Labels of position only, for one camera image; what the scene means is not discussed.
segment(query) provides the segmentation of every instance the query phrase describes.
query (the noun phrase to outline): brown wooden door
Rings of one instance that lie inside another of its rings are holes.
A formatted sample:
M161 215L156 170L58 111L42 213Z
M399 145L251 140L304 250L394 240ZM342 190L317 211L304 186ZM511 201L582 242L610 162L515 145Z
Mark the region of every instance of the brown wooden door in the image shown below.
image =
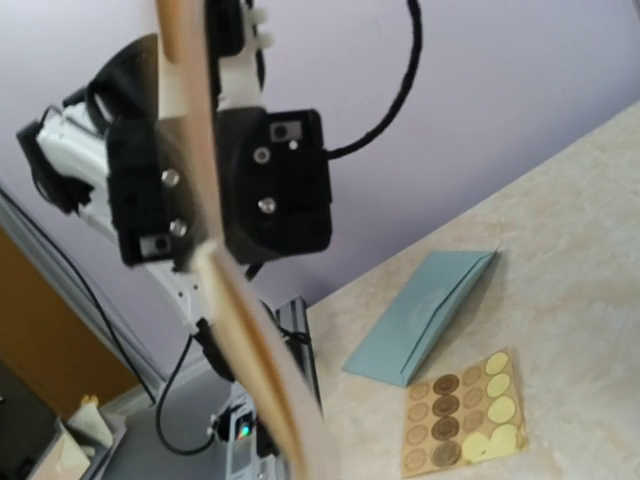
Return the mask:
M85 394L105 403L136 385L2 229L0 360L63 417Z

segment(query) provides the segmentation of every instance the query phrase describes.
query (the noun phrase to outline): silver screw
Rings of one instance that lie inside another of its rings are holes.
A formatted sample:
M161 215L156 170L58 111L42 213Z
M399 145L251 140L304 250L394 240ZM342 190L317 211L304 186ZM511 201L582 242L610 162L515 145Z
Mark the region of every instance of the silver screw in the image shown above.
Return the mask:
M260 208L260 211L267 215L274 214L277 206L276 201L271 197L263 198L258 202L258 208Z
M174 237L184 237L187 234L187 224L184 220L176 218L169 224L169 231Z
M176 172L173 168L169 168L162 172L162 183L164 183L167 187L173 188L180 181L180 174Z
M256 148L256 151L253 152L253 159L257 164L264 165L271 160L271 152L267 147Z

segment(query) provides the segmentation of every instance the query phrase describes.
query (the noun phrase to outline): white wall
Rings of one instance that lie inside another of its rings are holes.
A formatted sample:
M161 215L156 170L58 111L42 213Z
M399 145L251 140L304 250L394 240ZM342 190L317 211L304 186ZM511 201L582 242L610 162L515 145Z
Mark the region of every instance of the white wall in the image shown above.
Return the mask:
M276 46L271 109L315 107L329 147L386 110L410 47L399 0L263 0ZM15 131L152 29L150 0L0 2L2 180L90 271L153 355L170 365L183 333L143 276L35 194ZM332 165L334 241L268 266L274 304L315 301L442 225L640 98L632 0L422 0L425 50L398 120ZM394 187L389 181L393 179Z

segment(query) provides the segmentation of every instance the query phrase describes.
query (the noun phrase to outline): blue envelope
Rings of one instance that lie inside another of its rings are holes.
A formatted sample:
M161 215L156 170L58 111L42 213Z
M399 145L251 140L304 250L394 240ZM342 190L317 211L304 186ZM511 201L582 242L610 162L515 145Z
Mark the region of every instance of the blue envelope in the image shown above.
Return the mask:
M465 251L428 255L343 369L409 385L494 255Z

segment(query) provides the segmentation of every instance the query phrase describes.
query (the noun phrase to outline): beige marble surface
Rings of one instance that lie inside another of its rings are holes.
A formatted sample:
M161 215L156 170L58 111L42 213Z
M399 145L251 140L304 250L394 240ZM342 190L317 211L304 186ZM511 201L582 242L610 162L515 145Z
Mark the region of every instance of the beige marble surface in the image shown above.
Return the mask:
M530 448L434 478L640 478L636 105L311 308L341 479L401 478L405 402L403 389L342 372L344 361L430 251L498 244L418 378L513 347Z

